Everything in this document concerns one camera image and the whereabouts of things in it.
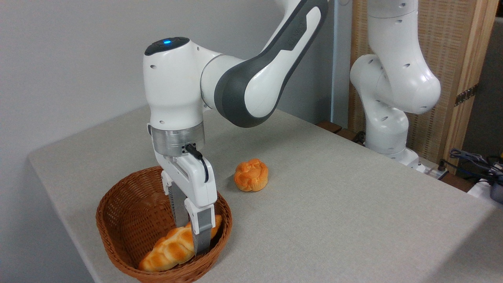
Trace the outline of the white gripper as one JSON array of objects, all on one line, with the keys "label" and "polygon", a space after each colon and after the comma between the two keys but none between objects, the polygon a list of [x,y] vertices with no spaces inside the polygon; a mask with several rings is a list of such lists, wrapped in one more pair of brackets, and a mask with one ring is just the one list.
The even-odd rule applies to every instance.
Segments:
[{"label": "white gripper", "polygon": [[175,158],[154,153],[163,169],[162,186],[176,227],[185,227],[190,217],[195,255],[207,252],[211,229],[216,227],[213,204],[217,190],[212,165],[205,157],[202,163],[191,154]]}]

